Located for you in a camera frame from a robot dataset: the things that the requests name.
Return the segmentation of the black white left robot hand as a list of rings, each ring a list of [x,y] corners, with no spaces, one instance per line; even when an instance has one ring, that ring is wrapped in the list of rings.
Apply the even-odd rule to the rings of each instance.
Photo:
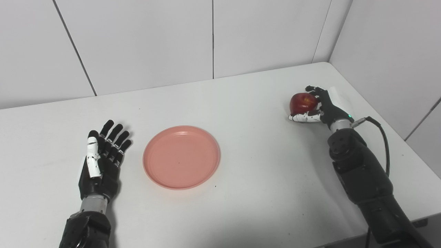
[[[90,131],[78,184],[81,199],[100,195],[110,202],[117,195],[120,166],[132,144],[129,135],[122,124],[115,124],[113,120],[108,120],[101,132]]]

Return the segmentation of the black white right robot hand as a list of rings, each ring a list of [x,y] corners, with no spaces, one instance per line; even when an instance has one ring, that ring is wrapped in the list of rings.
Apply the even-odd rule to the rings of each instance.
[[[303,93],[291,98],[289,119],[299,123],[322,122],[328,127],[338,120],[354,123],[350,114],[350,105],[336,87],[327,90],[318,86],[306,86]]]

